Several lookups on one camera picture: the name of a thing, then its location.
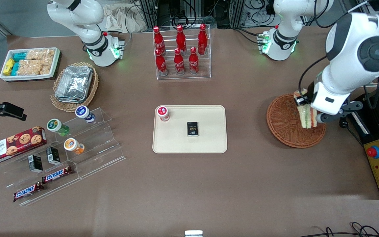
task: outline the emergency stop button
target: emergency stop button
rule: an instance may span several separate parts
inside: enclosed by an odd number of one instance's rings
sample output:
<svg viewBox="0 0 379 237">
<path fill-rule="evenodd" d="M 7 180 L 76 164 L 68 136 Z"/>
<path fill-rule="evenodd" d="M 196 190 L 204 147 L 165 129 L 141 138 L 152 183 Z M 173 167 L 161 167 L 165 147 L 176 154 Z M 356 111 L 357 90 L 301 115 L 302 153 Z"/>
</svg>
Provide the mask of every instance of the emergency stop button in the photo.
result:
<svg viewBox="0 0 379 237">
<path fill-rule="evenodd" d="M 376 145 L 373 145 L 372 147 L 368 148 L 366 150 L 366 153 L 368 156 L 373 157 L 375 159 L 379 158 L 379 148 Z"/>
</svg>

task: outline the red bottle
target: red bottle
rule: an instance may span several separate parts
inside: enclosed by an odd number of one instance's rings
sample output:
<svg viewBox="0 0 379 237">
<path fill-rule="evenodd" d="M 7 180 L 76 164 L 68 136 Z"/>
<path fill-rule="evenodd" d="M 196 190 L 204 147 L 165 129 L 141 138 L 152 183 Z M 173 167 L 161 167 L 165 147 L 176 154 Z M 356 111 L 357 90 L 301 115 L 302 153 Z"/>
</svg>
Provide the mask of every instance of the red bottle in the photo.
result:
<svg viewBox="0 0 379 237">
<path fill-rule="evenodd" d="M 182 57 L 181 50 L 179 50 L 179 48 L 175 48 L 175 58 L 173 59 L 173 61 L 175 62 L 176 73 L 178 75 L 184 75 L 184 58 Z"/>
<path fill-rule="evenodd" d="M 200 24 L 200 33 L 198 33 L 198 53 L 204 55 L 207 48 L 206 25 Z"/>
<path fill-rule="evenodd" d="M 178 30 L 178 34 L 176 35 L 176 45 L 178 46 L 179 50 L 181 50 L 181 54 L 185 55 L 187 54 L 187 39 L 184 35 L 184 28 L 182 25 L 178 25 L 176 27 Z"/>
<path fill-rule="evenodd" d="M 156 53 L 156 66 L 159 70 L 159 76 L 166 76 L 167 75 L 166 61 L 164 60 L 164 57 L 162 56 L 162 51 L 160 49 L 156 49 L 155 53 Z"/>
<path fill-rule="evenodd" d="M 154 41 L 155 41 L 156 49 L 160 49 L 162 55 L 164 56 L 166 54 L 166 48 L 164 48 L 164 40 L 159 30 L 159 27 L 157 26 L 153 27 L 153 32 L 155 33 Z"/>
<path fill-rule="evenodd" d="M 198 56 L 195 47 L 191 48 L 191 55 L 189 56 L 189 72 L 193 75 L 197 74 L 198 69 Z"/>
</svg>

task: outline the white robotic arm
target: white robotic arm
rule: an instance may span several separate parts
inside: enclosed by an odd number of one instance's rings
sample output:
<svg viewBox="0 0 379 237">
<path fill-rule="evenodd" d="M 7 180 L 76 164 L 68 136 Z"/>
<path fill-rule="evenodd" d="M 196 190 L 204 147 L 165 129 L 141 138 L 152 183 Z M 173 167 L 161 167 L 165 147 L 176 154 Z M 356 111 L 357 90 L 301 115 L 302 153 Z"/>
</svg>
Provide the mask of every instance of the white robotic arm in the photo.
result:
<svg viewBox="0 0 379 237">
<path fill-rule="evenodd" d="M 52 20 L 80 37 L 90 58 L 98 66 L 109 66 L 120 58 L 117 37 L 104 36 L 97 26 L 104 18 L 103 8 L 95 0 L 57 0 L 48 2 Z"/>
<path fill-rule="evenodd" d="M 352 91 L 379 77 L 379 15 L 345 15 L 329 31 L 325 50 L 330 64 L 314 82 L 311 106 L 336 115 Z"/>
<path fill-rule="evenodd" d="M 261 52 L 273 60 L 287 59 L 293 52 L 304 24 L 300 16 L 314 15 L 315 1 L 316 13 L 327 12 L 333 5 L 333 0 L 275 0 L 273 8 L 275 13 L 280 15 L 280 24 L 277 29 L 265 31 L 260 35 L 260 38 L 264 39 Z"/>
</svg>

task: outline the red lid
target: red lid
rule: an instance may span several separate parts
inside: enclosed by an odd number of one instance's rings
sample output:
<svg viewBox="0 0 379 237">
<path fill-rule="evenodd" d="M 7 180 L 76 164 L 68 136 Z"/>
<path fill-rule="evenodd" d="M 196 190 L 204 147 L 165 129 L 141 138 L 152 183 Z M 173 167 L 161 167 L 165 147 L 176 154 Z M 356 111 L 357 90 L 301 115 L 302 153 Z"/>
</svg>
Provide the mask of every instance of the red lid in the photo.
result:
<svg viewBox="0 0 379 237">
<path fill-rule="evenodd" d="M 158 109 L 158 113 L 159 113 L 160 115 L 165 115 L 165 114 L 167 114 L 167 108 L 166 108 L 165 106 L 159 107 L 159 109 Z"/>
</svg>

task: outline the round wicker basket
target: round wicker basket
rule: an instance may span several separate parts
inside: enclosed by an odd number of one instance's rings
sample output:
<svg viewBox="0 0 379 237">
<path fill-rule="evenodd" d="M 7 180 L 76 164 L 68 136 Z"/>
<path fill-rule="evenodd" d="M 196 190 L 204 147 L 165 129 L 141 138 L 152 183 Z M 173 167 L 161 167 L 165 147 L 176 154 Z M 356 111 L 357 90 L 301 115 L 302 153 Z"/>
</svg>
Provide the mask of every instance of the round wicker basket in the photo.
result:
<svg viewBox="0 0 379 237">
<path fill-rule="evenodd" d="M 91 69 L 93 69 L 93 77 L 92 77 L 92 80 L 91 80 L 91 85 L 90 85 L 90 88 L 89 88 L 87 99 L 82 104 L 59 102 L 57 100 L 57 98 L 55 97 L 55 94 L 51 95 L 52 104 L 56 108 L 58 108 L 60 110 L 63 110 L 63 111 L 66 111 L 68 113 L 73 113 L 73 112 L 75 112 L 75 109 L 78 106 L 80 106 L 80 105 L 88 106 L 90 104 L 90 102 L 92 101 L 92 99 L 93 99 L 93 97 L 94 97 L 94 95 L 96 93 L 97 86 L 99 84 L 99 77 L 98 77 L 98 75 L 97 75 L 96 70 L 94 69 L 94 67 L 92 65 L 88 64 L 88 63 L 83 63 L 83 62 L 73 63 L 70 66 L 88 66 Z M 62 75 L 63 75 L 64 71 L 65 71 L 65 69 L 62 70 L 62 72 L 57 76 L 57 79 L 54 82 L 54 86 L 53 86 L 54 92 L 57 91 L 57 88 L 58 88 L 58 85 L 59 85 L 59 80 L 62 78 Z"/>
<path fill-rule="evenodd" d="M 267 124 L 273 135 L 284 144 L 307 148 L 318 144 L 325 134 L 325 123 L 305 129 L 301 126 L 299 112 L 293 94 L 274 99 L 267 109 Z"/>
</svg>

